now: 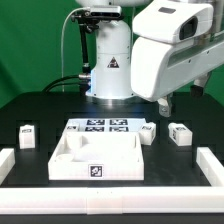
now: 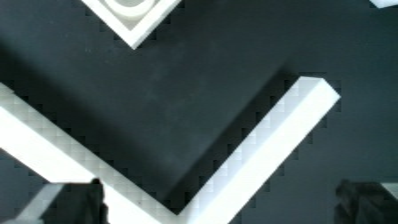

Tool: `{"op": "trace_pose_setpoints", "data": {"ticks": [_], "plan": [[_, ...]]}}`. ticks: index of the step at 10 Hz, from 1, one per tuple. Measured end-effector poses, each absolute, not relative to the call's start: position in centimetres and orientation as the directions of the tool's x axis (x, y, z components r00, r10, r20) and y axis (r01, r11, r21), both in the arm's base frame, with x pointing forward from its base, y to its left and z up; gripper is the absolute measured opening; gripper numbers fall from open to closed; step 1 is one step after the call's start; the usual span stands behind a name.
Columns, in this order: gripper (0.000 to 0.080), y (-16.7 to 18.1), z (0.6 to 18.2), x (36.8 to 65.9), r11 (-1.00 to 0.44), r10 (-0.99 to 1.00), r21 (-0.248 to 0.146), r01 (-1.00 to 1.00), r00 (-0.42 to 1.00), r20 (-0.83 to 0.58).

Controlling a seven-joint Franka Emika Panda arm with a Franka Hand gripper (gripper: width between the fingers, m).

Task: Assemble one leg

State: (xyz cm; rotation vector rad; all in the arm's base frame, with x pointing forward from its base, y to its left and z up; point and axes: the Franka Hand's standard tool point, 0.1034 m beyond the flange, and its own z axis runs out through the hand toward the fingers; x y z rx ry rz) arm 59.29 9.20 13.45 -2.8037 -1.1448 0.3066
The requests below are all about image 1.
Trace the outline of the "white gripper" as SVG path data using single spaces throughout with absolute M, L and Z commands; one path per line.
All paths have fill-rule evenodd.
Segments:
M 172 113 L 170 93 L 195 80 L 190 94 L 201 97 L 208 72 L 224 64 L 224 0 L 154 0 L 134 18 L 133 32 L 131 88 L 159 99 L 163 117 Z

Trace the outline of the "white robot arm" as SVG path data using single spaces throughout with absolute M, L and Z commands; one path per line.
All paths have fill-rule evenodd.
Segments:
M 81 33 L 96 34 L 87 96 L 108 104 L 136 96 L 171 115 L 174 91 L 200 97 L 224 64 L 224 0 L 75 0 Z

